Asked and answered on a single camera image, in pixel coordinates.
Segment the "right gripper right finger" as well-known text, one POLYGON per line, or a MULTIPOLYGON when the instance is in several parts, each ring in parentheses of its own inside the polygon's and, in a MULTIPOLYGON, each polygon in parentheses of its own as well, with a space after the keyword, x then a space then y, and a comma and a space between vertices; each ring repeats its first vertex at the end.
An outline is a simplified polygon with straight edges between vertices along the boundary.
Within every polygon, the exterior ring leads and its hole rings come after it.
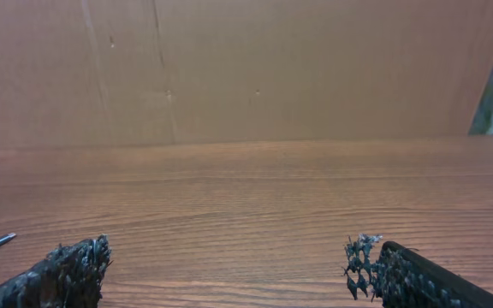
POLYGON ((357 300, 380 299, 384 308, 493 308, 493 293, 420 256, 414 248, 383 243, 371 259, 380 234, 359 234, 344 245, 346 285, 357 300))

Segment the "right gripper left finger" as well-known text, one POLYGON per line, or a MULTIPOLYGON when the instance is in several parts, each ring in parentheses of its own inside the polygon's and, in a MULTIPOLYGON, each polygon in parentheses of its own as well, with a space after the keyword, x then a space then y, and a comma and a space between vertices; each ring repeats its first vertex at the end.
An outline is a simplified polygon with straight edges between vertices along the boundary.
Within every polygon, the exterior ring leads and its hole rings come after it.
POLYGON ((111 265, 108 236, 59 246, 0 284, 0 308, 97 308, 111 265))

